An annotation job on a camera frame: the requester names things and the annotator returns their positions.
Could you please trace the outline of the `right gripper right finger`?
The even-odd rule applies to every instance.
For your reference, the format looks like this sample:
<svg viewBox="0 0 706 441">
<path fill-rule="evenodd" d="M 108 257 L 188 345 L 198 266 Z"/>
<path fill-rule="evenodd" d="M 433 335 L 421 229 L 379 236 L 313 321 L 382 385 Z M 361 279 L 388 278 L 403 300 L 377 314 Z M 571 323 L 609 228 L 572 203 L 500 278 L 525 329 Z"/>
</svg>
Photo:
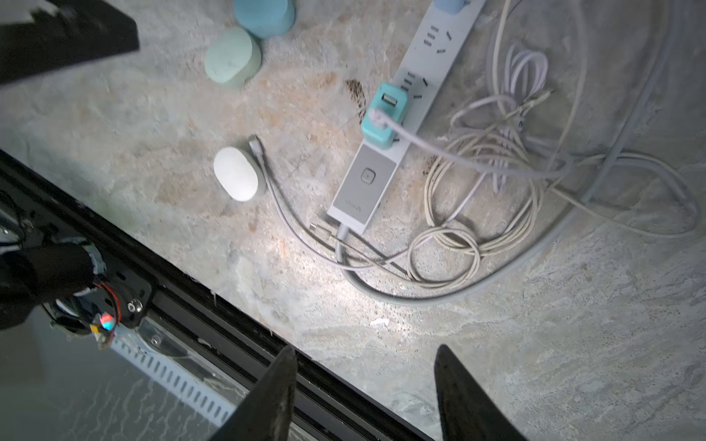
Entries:
<svg viewBox="0 0 706 441">
<path fill-rule="evenodd" d="M 447 345 L 437 351 L 434 378 L 444 440 L 526 440 Z"/>
</svg>

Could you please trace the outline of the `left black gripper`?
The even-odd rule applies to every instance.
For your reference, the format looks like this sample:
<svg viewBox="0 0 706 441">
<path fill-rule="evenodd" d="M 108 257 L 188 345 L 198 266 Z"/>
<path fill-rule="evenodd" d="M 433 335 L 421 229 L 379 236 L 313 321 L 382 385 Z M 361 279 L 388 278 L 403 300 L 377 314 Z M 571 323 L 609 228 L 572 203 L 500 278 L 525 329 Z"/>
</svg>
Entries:
<svg viewBox="0 0 706 441">
<path fill-rule="evenodd" d="M 140 49 L 135 20 L 106 1 L 53 1 L 1 26 L 1 84 Z"/>
</svg>

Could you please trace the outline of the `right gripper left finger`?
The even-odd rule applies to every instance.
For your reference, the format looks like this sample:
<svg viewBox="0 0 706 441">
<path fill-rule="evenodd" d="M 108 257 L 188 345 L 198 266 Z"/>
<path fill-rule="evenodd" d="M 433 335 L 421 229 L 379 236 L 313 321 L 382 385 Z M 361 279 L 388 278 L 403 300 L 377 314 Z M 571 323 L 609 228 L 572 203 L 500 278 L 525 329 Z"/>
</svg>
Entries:
<svg viewBox="0 0 706 441">
<path fill-rule="evenodd" d="M 295 349 L 284 347 L 211 441 L 288 440 L 297 367 Z"/>
</svg>

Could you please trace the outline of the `white earbud case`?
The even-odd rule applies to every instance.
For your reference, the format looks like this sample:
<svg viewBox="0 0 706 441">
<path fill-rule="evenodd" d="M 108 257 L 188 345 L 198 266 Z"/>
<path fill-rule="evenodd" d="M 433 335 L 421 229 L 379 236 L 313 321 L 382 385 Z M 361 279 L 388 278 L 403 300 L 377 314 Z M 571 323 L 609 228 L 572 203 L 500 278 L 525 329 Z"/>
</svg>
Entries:
<svg viewBox="0 0 706 441">
<path fill-rule="evenodd" d="M 258 198 L 267 188 L 261 166 L 244 149 L 222 148 L 213 159 L 213 172 L 226 193 L 238 202 Z"/>
</svg>

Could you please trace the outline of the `teal charger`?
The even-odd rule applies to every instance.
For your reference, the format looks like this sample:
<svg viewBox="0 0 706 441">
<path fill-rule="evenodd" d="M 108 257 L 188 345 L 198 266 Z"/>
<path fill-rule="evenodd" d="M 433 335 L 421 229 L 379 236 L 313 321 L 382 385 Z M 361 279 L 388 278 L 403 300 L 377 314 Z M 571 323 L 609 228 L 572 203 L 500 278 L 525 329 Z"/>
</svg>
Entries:
<svg viewBox="0 0 706 441">
<path fill-rule="evenodd" d="M 409 106 L 406 86 L 381 84 L 360 125 L 364 140 L 382 150 L 389 149 L 396 135 L 390 122 L 400 125 L 406 117 Z"/>
</svg>

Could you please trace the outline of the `white power strip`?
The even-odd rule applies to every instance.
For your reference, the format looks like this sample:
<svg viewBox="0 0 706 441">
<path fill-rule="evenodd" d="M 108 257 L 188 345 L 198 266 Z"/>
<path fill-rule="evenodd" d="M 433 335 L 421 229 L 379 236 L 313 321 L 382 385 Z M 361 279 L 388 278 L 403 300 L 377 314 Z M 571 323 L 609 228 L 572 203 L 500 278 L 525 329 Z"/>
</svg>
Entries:
<svg viewBox="0 0 706 441">
<path fill-rule="evenodd" d="M 395 76 L 380 85 L 369 109 L 417 133 L 484 6 L 482 0 L 466 1 L 456 14 L 436 2 L 429 6 Z M 388 128 L 375 135 L 369 118 L 361 131 L 363 141 L 327 211 L 355 233 L 368 227 L 410 146 Z"/>
</svg>

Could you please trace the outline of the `teal blue charger adapter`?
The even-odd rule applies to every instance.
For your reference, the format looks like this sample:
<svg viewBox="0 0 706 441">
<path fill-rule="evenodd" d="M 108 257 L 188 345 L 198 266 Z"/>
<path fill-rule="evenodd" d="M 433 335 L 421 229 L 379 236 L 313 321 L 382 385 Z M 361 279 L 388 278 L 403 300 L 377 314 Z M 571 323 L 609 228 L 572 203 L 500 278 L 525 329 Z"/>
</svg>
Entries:
<svg viewBox="0 0 706 441">
<path fill-rule="evenodd" d="M 468 3 L 467 0 L 434 0 L 433 5 L 436 9 L 443 11 L 449 15 L 459 14 Z"/>
</svg>

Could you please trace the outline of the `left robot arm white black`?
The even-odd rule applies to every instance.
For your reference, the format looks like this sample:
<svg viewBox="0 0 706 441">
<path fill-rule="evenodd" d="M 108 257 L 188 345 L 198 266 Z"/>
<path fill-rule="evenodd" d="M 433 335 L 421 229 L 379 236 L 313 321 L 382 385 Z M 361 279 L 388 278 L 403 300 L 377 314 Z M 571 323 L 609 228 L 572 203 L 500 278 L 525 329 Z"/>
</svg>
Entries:
<svg viewBox="0 0 706 441">
<path fill-rule="evenodd" d="M 133 53 L 136 22 L 105 1 L 53 1 L 1 28 L 1 83 Z M 8 154 L 1 157 L 1 325 L 36 308 L 76 334 L 110 345 L 137 327 L 154 294 L 150 276 L 116 250 L 119 235 Z"/>
</svg>

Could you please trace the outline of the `blue earbud case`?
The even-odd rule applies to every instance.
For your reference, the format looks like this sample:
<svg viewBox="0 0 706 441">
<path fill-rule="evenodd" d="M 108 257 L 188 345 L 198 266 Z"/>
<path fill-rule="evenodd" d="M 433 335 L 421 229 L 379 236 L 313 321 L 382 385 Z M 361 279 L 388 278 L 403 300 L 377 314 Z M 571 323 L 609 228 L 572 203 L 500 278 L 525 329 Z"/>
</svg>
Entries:
<svg viewBox="0 0 706 441">
<path fill-rule="evenodd" d="M 285 34 L 295 20 L 290 0 L 235 0 L 233 13 L 243 28 L 261 40 Z"/>
</svg>

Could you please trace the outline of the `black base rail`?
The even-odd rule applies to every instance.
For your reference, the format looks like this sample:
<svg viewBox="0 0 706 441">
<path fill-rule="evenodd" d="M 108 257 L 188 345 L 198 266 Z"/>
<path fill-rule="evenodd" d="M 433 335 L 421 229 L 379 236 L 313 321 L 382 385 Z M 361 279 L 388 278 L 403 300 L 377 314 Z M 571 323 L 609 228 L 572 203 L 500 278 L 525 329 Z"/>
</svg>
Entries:
<svg viewBox="0 0 706 441">
<path fill-rule="evenodd" d="M 103 217 L 7 153 L 1 178 L 130 269 L 153 292 L 147 314 L 245 386 L 265 373 L 287 343 L 216 297 Z M 425 440 L 427 435 L 331 371 L 298 353 L 294 422 L 317 440 Z"/>
</svg>

